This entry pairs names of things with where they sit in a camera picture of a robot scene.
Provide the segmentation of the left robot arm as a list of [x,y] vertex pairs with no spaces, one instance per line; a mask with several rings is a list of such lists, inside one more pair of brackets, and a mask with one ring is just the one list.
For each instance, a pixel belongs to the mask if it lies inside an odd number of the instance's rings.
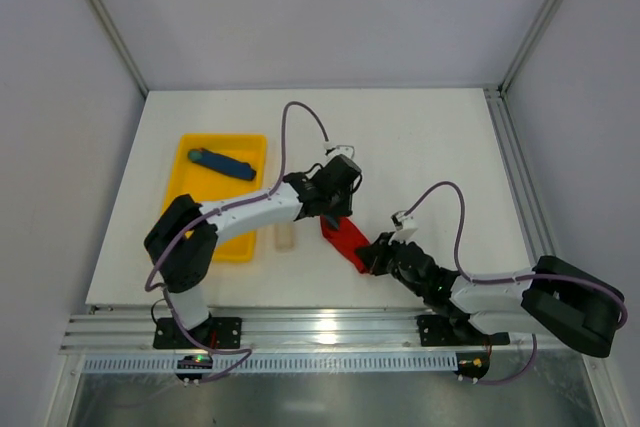
[[153,263],[145,290],[161,289],[171,311],[172,326],[160,326],[156,339],[174,337],[198,348],[214,347],[214,320],[200,284],[215,249],[272,224],[348,217],[361,181],[360,167],[337,154],[313,174],[284,175],[272,189],[208,203],[188,194],[176,197],[143,241]]

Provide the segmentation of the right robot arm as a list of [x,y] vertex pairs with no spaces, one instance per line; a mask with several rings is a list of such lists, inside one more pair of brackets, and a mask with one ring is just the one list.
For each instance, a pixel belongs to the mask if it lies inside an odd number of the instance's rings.
[[399,242],[390,233],[355,254],[365,273],[396,279],[446,318],[463,341],[503,333],[551,335],[581,354],[606,358],[628,318],[618,289],[555,256],[499,277],[448,270],[415,242]]

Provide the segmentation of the red paper napkin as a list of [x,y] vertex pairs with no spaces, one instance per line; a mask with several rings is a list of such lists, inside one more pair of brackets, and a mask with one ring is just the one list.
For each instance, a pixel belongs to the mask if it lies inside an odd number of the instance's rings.
[[371,242],[348,217],[321,216],[320,226],[324,239],[360,274],[370,271],[361,253],[371,246]]

